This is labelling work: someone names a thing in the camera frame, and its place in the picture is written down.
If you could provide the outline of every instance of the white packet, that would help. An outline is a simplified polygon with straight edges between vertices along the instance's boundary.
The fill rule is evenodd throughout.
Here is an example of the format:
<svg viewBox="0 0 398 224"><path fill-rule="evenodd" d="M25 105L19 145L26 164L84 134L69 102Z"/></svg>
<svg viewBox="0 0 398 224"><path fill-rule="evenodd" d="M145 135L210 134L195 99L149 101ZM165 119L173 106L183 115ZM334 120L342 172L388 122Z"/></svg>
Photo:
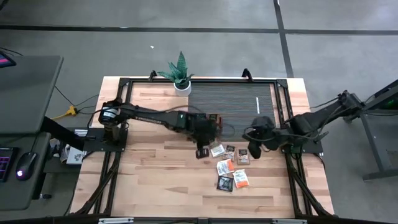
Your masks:
<svg viewBox="0 0 398 224"><path fill-rule="evenodd" d="M231 159L217 162L218 175L229 174L234 172L234 166L232 165Z"/></svg>
<svg viewBox="0 0 398 224"><path fill-rule="evenodd" d="M249 180L244 169L235 171L233 175L234 175L236 188L249 186Z"/></svg>
<svg viewBox="0 0 398 224"><path fill-rule="evenodd" d="M211 151L211 155L213 155L213 157L218 157L218 156L222 156L225 152L225 149L223 147L222 144L220 144L219 146L214 147L213 149L210 149Z"/></svg>

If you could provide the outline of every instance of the concrete floor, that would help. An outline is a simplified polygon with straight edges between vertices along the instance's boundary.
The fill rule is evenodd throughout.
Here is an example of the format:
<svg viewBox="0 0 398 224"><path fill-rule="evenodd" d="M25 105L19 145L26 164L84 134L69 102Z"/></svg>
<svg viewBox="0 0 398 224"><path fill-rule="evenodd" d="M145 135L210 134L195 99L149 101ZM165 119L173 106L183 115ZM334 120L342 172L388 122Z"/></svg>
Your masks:
<svg viewBox="0 0 398 224"><path fill-rule="evenodd" d="M286 29L397 30L394 0L280 0ZM272 0L12 0L0 23L117 27L278 28ZM294 77L305 79L310 105L349 90L365 100L398 76L396 35L287 35ZM61 55L57 86L73 102L99 92L105 75L149 75L167 69L184 51L190 70L203 76L286 77L279 34L185 32L59 32L0 30L0 47L24 55ZM87 105L95 104L93 99ZM47 115L68 103L53 94ZM88 116L61 120L84 126ZM360 121L325 128L326 174L335 213L345 218L397 222L398 177L363 182L377 170ZM63 215L77 176L46 180L53 198L0 219Z"/></svg>

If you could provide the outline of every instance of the wooden table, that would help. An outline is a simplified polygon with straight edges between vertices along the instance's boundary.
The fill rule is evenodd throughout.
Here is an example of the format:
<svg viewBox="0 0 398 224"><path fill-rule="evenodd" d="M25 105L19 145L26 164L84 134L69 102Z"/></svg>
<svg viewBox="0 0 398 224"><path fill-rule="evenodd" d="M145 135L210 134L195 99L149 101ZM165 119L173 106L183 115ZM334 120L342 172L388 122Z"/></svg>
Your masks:
<svg viewBox="0 0 398 224"><path fill-rule="evenodd" d="M96 109L116 96L120 77L104 77ZM309 111L307 93L301 78L288 78L294 114ZM274 89L271 88L276 109ZM166 110L187 105L187 97L178 97L170 83L135 83L132 104ZM114 195L112 216L131 217L230 217L273 218L294 217L284 156L280 151L262 153L245 169L250 186L233 192L216 190L216 163L221 158L196 159L196 145L186 137L157 124L129 120L127 147L122 154ZM101 127L98 114L94 127ZM246 148L248 142L224 142ZM84 160L73 198L71 212L88 200L100 179L103 152L95 152ZM325 171L319 158L303 155L307 184L326 210L333 213ZM300 208L304 212L302 192L298 189ZM105 190L105 207L108 189Z"/></svg>

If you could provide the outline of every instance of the orange packet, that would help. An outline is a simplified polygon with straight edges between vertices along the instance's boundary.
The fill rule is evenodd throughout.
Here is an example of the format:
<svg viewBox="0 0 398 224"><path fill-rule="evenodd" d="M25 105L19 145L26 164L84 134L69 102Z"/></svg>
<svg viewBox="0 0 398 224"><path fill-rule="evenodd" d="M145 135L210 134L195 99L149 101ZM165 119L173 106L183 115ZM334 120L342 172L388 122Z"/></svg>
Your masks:
<svg viewBox="0 0 398 224"><path fill-rule="evenodd" d="M236 188L249 186L249 180L244 169L235 171L233 175L234 175Z"/></svg>
<svg viewBox="0 0 398 224"><path fill-rule="evenodd" d="M217 172L218 175L224 175L229 174L230 172L234 172L234 166L232 165L231 159L217 162Z"/></svg>

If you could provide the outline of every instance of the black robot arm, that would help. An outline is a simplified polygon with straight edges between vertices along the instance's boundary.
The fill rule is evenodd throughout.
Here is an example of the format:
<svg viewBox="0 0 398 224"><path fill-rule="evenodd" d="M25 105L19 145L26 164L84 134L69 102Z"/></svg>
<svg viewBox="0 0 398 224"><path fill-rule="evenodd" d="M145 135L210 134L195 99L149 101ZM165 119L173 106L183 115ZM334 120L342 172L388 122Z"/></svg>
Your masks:
<svg viewBox="0 0 398 224"><path fill-rule="evenodd" d="M256 118L250 126L252 131L244 133L242 137L249 141L248 148L253 158L258 159L262 144L270 150L277 150L284 144L302 146L308 141L317 142L327 134L322 134L326 124L336 118L354 114L362 107L363 103L354 93L344 91L334 103L316 112L296 115L280 128L275 128L274 122L268 117Z"/></svg>
<svg viewBox="0 0 398 224"><path fill-rule="evenodd" d="M204 149L203 146L211 144L219 132L217 122L208 119L205 113L174 110L157 111L130 103L122 103L121 99L115 99L103 103L99 114L98 120L104 125L105 140L117 142L120 137L118 125L125 123L128 119L160 124L169 130L186 134L189 139L197 144L197 158L209 155L208 150Z"/></svg>

